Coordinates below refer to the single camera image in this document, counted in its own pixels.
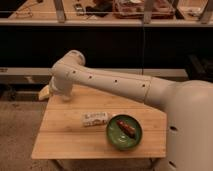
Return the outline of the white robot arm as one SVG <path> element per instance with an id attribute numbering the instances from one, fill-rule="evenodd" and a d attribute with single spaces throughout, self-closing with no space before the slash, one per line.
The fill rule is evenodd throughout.
<path id="1" fill-rule="evenodd" d="M 53 94 L 70 99 L 80 84 L 157 108 L 168 117 L 167 171 L 213 171 L 213 83 L 92 69 L 78 50 L 54 63 L 51 73 L 41 100 Z"/>

